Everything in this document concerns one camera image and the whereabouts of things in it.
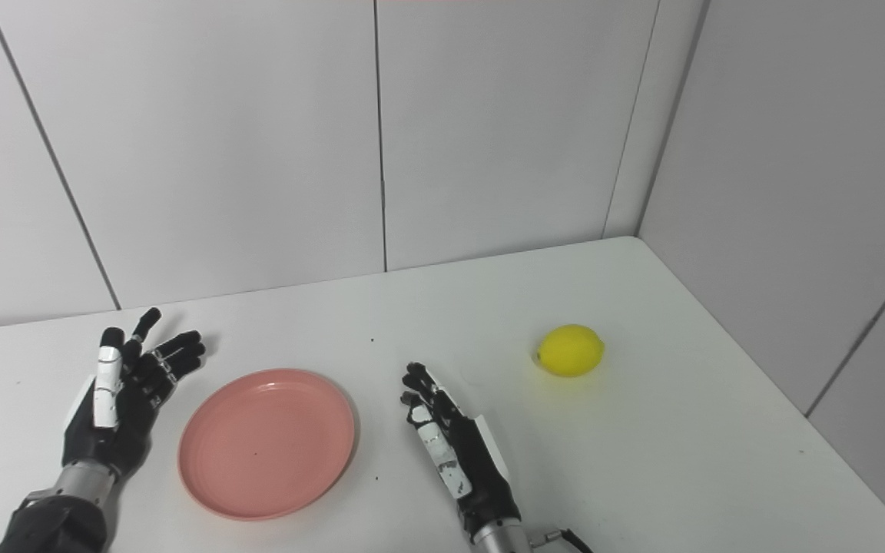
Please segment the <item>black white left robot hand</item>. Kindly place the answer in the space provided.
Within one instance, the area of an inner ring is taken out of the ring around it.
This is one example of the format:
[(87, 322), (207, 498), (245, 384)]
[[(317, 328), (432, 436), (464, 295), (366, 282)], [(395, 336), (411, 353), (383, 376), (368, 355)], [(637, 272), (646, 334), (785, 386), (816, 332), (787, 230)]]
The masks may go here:
[(93, 462), (116, 478), (140, 468), (151, 430), (179, 382), (201, 367), (206, 346), (197, 330), (145, 350), (161, 319), (151, 307), (130, 335), (113, 326), (101, 335), (94, 374), (64, 431), (61, 465)]

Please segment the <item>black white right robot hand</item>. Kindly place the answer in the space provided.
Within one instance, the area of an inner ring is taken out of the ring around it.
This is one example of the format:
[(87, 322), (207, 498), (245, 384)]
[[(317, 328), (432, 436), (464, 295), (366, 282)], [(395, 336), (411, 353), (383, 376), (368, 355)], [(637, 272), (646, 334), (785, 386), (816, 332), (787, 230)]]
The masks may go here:
[(470, 542), (478, 544), (496, 526), (520, 524), (507, 468), (485, 418), (467, 416), (422, 363), (407, 364), (403, 385), (406, 421), (456, 502)]

